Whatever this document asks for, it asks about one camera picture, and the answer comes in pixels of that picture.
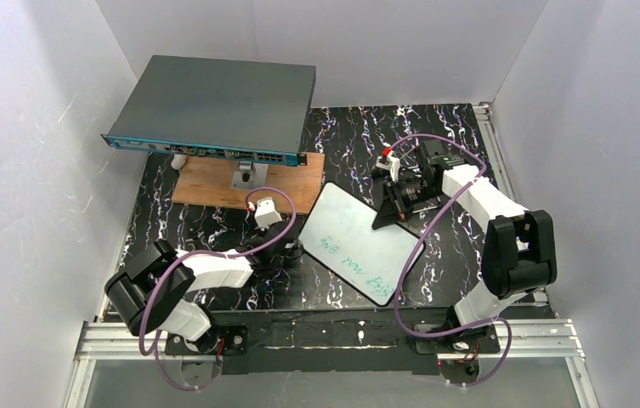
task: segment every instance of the white wall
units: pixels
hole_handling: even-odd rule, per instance
[[[547,0],[97,0],[152,54],[317,65],[313,106],[492,100]]]
[[[640,406],[640,2],[551,0],[494,104],[519,199],[554,218],[553,306],[602,406]]]
[[[94,2],[0,1],[0,406],[64,401],[144,164],[100,139],[136,77]]]

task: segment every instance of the small white board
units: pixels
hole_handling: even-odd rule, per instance
[[[313,258],[373,303],[384,306],[392,300],[402,267],[418,238],[397,224],[373,230],[376,214],[336,184],[327,183],[299,239]]]

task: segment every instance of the black marble table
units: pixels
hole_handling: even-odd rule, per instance
[[[302,149],[325,154],[324,181],[374,206],[379,204],[375,202],[378,188],[370,177],[374,161],[385,147],[410,133],[447,136],[487,159],[473,107],[468,104],[313,109]],[[178,172],[170,167],[171,160],[170,155],[162,154],[150,154],[147,159],[121,263],[158,238],[186,250],[225,251],[257,233],[245,210],[172,203]],[[495,182],[491,168],[486,176]],[[407,227],[419,234],[435,213],[418,213]],[[200,240],[187,241],[189,228],[201,229]],[[483,239],[480,227],[455,204],[435,226],[422,258],[409,274],[403,304],[449,306],[467,294],[478,282]],[[292,267],[258,276],[239,290],[212,289],[198,293],[195,300],[210,310],[375,306],[306,254]]]

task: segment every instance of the cable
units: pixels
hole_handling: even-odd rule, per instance
[[[417,240],[417,243],[415,244],[415,247],[412,248],[412,251],[410,252],[410,256],[407,258],[407,261],[405,262],[405,266],[402,268],[402,273],[399,275],[399,280],[397,281],[397,287],[394,290],[394,304],[393,304],[393,307],[392,307],[393,312],[394,312],[394,319],[395,319],[395,321],[397,321],[397,324],[399,325],[399,327],[405,333],[407,333],[407,334],[409,334],[409,335],[411,335],[413,337],[419,337],[419,338],[440,338],[440,337],[445,337],[445,336],[449,336],[449,335],[456,334],[456,333],[459,333],[459,332],[464,332],[465,330],[472,329],[473,327],[492,324],[496,320],[501,321],[507,327],[507,346],[505,347],[505,351],[502,353],[502,357],[500,357],[500,360],[497,362],[495,367],[486,376],[480,378],[479,380],[477,380],[475,382],[471,382],[471,383],[467,384],[467,386],[479,385],[479,384],[484,383],[485,381],[487,381],[490,377],[492,377],[497,372],[497,370],[500,368],[502,363],[505,361],[505,358],[507,357],[507,354],[510,351],[510,346],[511,346],[511,344],[513,342],[513,332],[512,332],[512,328],[510,327],[510,323],[507,322],[507,320],[497,316],[494,319],[492,319],[492,318],[482,319],[482,320],[474,321],[472,323],[467,323],[466,325],[462,325],[462,326],[456,327],[454,329],[446,330],[446,331],[439,331],[439,332],[436,332],[436,333],[421,333],[419,331],[414,331],[414,330],[410,329],[410,327],[406,326],[405,323],[402,321],[402,317],[399,315],[399,298],[402,296],[402,285],[405,283],[405,279],[407,278],[407,274],[410,273],[410,268],[411,268],[411,265],[412,265],[413,261],[415,260],[415,256],[420,251],[420,248],[424,244],[425,240],[428,238],[428,236],[432,232],[434,225],[436,223],[438,223],[439,219],[442,218],[442,216],[447,212],[447,210],[450,208],[450,206],[455,201],[457,201],[458,198],[460,198],[462,193],[464,193],[465,191],[469,190],[470,187],[473,186],[475,181],[477,181],[480,177],[482,177],[484,172],[487,171],[487,164],[482,159],[480,159],[477,155],[475,155],[470,150],[468,150],[465,146],[462,146],[461,144],[458,144],[454,140],[443,138],[442,136],[438,136],[436,134],[429,134],[429,133],[414,133],[414,134],[410,134],[410,135],[404,136],[404,138],[398,139],[396,142],[394,142],[392,144],[392,146],[390,146],[390,149],[394,149],[397,145],[399,145],[400,143],[402,143],[402,142],[404,142],[404,141],[406,141],[408,139],[416,139],[416,138],[438,139],[438,140],[441,140],[441,141],[443,141],[445,143],[449,143],[450,145],[453,145],[456,148],[460,149],[460,151],[462,151],[466,155],[472,157],[473,160],[475,160],[480,165],[480,169],[479,169],[479,172],[477,173],[477,175],[470,182],[468,182],[467,184],[463,185],[462,188],[459,189],[442,206],[442,208],[439,209],[439,211],[437,212],[437,215],[434,216],[432,221],[430,221],[428,226],[425,228],[425,230],[420,235],[420,238],[419,238],[419,240]]]
[[[175,381],[173,381],[172,378],[170,378],[169,375],[164,371],[164,368],[162,367],[161,362],[160,362],[158,345],[159,345],[159,341],[160,341],[161,330],[157,330],[156,331],[155,340],[150,345],[150,348],[148,348],[148,349],[144,348],[144,337],[147,334],[147,323],[150,320],[150,312],[152,310],[152,307],[155,305],[155,301],[157,299],[157,295],[161,291],[161,288],[164,286],[165,282],[167,282],[167,279],[169,279],[169,275],[171,275],[172,272],[187,258],[192,258],[192,257],[198,256],[198,255],[210,255],[210,256],[213,256],[213,257],[227,258],[227,259],[246,257],[248,255],[252,255],[253,253],[260,252],[263,249],[275,244],[285,234],[287,234],[287,232],[290,231],[292,226],[295,224],[295,219],[297,219],[297,209],[295,208],[295,203],[292,202],[292,199],[281,190],[277,190],[277,189],[272,188],[272,187],[260,187],[260,188],[257,188],[255,190],[252,190],[249,193],[247,193],[247,195],[245,197],[245,203],[247,204],[248,207],[249,207],[250,196],[252,194],[254,194],[254,193],[259,192],[259,191],[274,191],[275,193],[285,197],[287,202],[290,203],[290,207],[292,208],[292,217],[290,218],[290,221],[287,223],[287,226],[276,237],[272,238],[271,240],[265,242],[264,244],[262,244],[262,245],[260,245],[260,246],[258,246],[256,248],[250,249],[249,251],[242,252],[242,253],[224,254],[224,253],[221,253],[221,252],[208,251],[208,250],[204,250],[204,249],[199,249],[199,250],[196,250],[196,251],[187,252],[187,253],[185,253],[185,255],[182,255],[181,257],[175,259],[174,262],[172,262],[167,267],[167,270],[165,270],[162,273],[162,275],[160,276],[160,279],[157,281],[157,284],[156,284],[155,288],[152,290],[152,293],[150,294],[150,298],[147,299],[147,305],[144,307],[144,313],[142,314],[142,321],[141,321],[141,323],[139,325],[139,352],[142,355],[150,355],[150,354],[152,354],[154,352],[155,360],[157,362],[157,367],[159,367],[161,375],[164,377],[164,379],[170,385],[172,385],[173,387],[175,387],[177,389],[181,389],[181,390],[184,390],[184,391],[198,391],[198,390],[204,389],[206,386],[214,383],[214,381],[222,374],[222,372],[220,371],[219,374],[217,374],[217,376],[213,377],[208,382],[205,382],[202,385],[196,385],[194,387],[187,387],[187,386],[184,386],[184,385],[181,385],[181,384],[177,384]]]

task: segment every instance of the wooden plank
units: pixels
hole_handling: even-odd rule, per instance
[[[264,185],[287,193],[295,203],[297,212],[309,213],[322,188],[322,171],[325,155],[307,153],[307,166],[289,167],[270,164]],[[232,175],[237,161],[188,157],[182,167],[172,201],[197,206],[245,208],[247,190],[232,189]],[[289,203],[281,195],[263,191],[252,196],[252,200],[272,196],[278,210],[290,213]]]

